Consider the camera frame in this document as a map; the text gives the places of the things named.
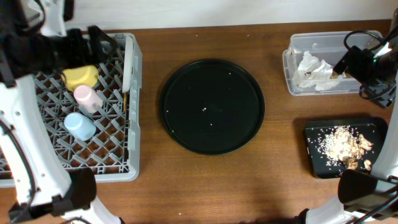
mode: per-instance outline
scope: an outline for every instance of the plastic box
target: plastic box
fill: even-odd
[[[300,88],[292,83],[292,77],[306,51],[309,51],[310,54],[318,57],[320,60],[323,59],[330,65],[335,66],[348,51],[343,44],[344,38],[348,33],[349,31],[294,34],[290,38],[289,49],[285,50],[282,56],[286,84],[290,94],[294,96],[307,96],[359,92],[361,84],[354,78],[338,80],[340,83],[337,86],[324,91],[316,91],[315,85],[307,88]],[[382,37],[378,31],[372,31],[372,33]],[[356,45],[361,49],[373,47],[377,43],[377,40],[367,34],[354,34],[347,40],[349,46]],[[325,83],[330,82],[330,80],[319,80],[318,82]]]
[[[132,181],[139,174],[140,138],[139,90],[142,87],[142,52],[132,34],[108,34],[120,50],[96,65],[98,81],[93,87],[103,100],[98,112],[90,114],[79,106],[60,75],[35,75],[37,102],[55,153],[66,170],[89,167],[97,182]],[[133,51],[125,52],[126,36],[133,39]],[[125,55],[132,54],[131,87],[124,111],[122,93]],[[97,133],[87,141],[75,139],[63,125],[66,115],[78,112],[91,119]],[[13,187],[11,171],[0,150],[0,187]]]

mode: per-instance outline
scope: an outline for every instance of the gray dish rack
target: gray dish rack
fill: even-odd
[[[62,166],[66,170],[89,167],[97,182],[132,181],[139,174],[140,138],[139,91],[142,88],[142,52],[132,34],[108,34],[120,49],[105,63],[96,65],[98,82],[93,87],[104,101],[90,114],[78,106],[60,75],[35,75],[37,102],[43,122]],[[133,51],[125,52],[126,36],[133,38]],[[131,87],[124,111],[122,93],[125,54],[133,54]],[[92,119],[96,134],[87,141],[75,139],[63,126],[66,115],[79,112]],[[0,150],[0,187],[13,187],[11,171]]]

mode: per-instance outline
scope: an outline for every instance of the light blue cup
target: light blue cup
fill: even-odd
[[[77,112],[68,114],[63,124],[73,137],[82,141],[92,138],[96,131],[95,124],[90,119]]]

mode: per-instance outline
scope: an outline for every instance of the wooden table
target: wooden table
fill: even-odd
[[[294,217],[337,193],[339,179],[311,176],[303,129],[315,119],[380,116],[383,110],[358,95],[292,96],[282,52],[292,34],[379,30],[390,21],[317,22],[131,32],[144,54],[140,99],[141,170],[133,182],[98,184],[98,196],[126,223],[239,223]],[[159,94],[171,74],[188,62],[222,58],[245,68],[260,84],[266,114],[256,137],[242,149],[203,156],[179,146],[159,118]],[[16,200],[0,190],[0,223]],[[59,223],[44,217],[34,223]]]

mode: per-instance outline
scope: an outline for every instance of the white backdrop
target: white backdrop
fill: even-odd
[[[67,28],[146,29],[390,19],[398,0],[76,0]]]

